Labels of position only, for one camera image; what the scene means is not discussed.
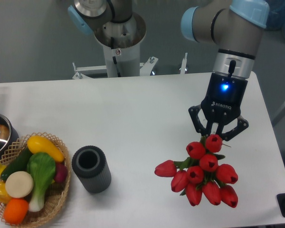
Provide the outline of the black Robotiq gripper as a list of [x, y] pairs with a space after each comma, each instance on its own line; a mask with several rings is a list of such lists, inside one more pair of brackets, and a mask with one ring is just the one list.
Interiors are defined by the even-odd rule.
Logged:
[[[201, 136], [210, 136], [213, 123], [229, 124], [237, 118], [237, 125], [232, 130], [221, 133], [224, 141], [230, 141], [249, 127], [248, 121], [241, 116], [240, 105], [245, 93], [247, 81], [212, 73], [206, 96], [201, 105], [188, 109], [194, 128]], [[207, 119], [204, 126], [199, 118], [203, 110]]]

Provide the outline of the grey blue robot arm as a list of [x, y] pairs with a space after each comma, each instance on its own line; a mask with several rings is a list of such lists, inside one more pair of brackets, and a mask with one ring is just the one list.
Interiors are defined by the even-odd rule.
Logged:
[[[93, 34], [102, 45], [108, 77], [140, 75], [146, 24], [133, 12], [130, 0], [75, 0], [67, 12], [82, 33]], [[184, 12], [183, 36], [219, 47], [205, 98], [189, 109], [202, 136], [211, 134], [213, 124], [225, 141], [248, 128], [240, 105], [268, 14], [269, 5], [263, 0], [215, 0]]]

